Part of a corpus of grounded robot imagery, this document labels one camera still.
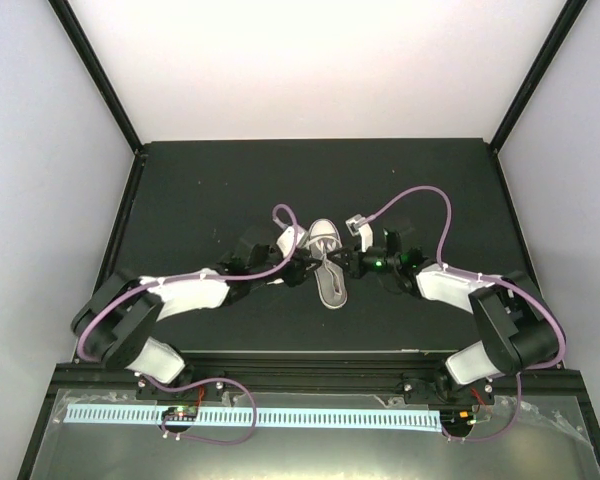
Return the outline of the grey canvas sneaker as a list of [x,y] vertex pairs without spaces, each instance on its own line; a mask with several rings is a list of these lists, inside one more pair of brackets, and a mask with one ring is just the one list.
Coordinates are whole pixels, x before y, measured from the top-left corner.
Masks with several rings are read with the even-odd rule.
[[[316,220],[308,231],[306,247],[327,255],[340,249],[342,242],[336,226],[328,219]],[[330,310],[342,308],[348,299],[343,272],[327,259],[314,274],[322,304]]]

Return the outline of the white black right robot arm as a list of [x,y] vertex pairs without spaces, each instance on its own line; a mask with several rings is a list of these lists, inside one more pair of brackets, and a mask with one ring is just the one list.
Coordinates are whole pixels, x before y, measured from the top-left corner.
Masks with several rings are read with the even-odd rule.
[[454,269],[415,246],[406,248],[396,231],[386,231],[381,246],[373,246],[366,235],[326,258],[352,278],[388,275],[408,295],[473,316],[479,340],[449,356],[433,375],[436,394],[445,403],[459,402],[478,381],[553,367],[565,353],[562,328],[522,272],[501,277]]

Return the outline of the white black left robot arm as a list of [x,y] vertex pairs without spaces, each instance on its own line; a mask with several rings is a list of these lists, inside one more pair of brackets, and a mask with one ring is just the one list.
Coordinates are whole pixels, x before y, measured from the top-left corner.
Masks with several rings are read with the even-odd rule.
[[326,247],[338,241],[333,225],[320,219],[308,230],[286,227],[273,250],[280,262],[263,272],[230,275],[230,265],[220,263],[215,269],[203,268],[180,280],[116,273],[71,323],[78,338],[76,354],[108,369],[143,375],[159,382],[171,398],[185,398],[193,391],[195,376],[174,347],[151,336],[154,325],[186,312],[232,305],[258,283],[292,286],[303,282],[307,271],[324,270]]

